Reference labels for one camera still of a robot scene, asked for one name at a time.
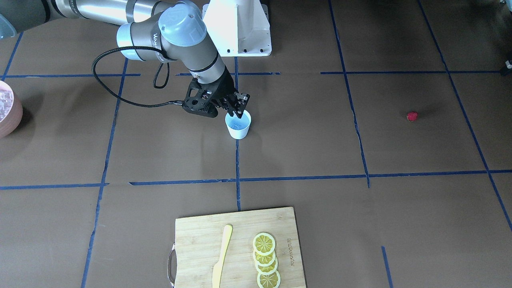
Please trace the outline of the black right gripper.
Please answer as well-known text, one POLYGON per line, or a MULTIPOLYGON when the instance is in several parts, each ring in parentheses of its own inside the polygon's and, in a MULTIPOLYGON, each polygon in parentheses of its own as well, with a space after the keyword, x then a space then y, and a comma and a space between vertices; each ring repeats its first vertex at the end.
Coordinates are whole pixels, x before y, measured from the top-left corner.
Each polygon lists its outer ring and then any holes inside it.
POLYGON ((234 80, 227 69, 224 68, 222 75, 214 82, 201 84, 202 100, 208 100, 225 110, 230 116, 241 119, 246 106, 250 100, 247 93, 239 93, 235 88, 234 80))

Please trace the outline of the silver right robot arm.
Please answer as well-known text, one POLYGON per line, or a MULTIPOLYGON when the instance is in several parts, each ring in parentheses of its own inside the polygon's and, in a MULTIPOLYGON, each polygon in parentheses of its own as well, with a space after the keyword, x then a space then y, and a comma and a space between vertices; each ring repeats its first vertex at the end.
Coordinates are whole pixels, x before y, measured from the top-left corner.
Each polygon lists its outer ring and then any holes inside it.
POLYGON ((236 89, 199 7, 190 0, 2 0, 0 12, 1 38, 61 18, 117 25, 118 47, 93 61, 96 80, 98 62, 115 52, 128 60, 155 60, 167 67, 171 62, 182 62, 192 75, 184 100, 154 104, 155 108, 177 105, 205 117, 216 117, 218 109, 223 109, 229 116, 241 118, 250 99, 236 89))

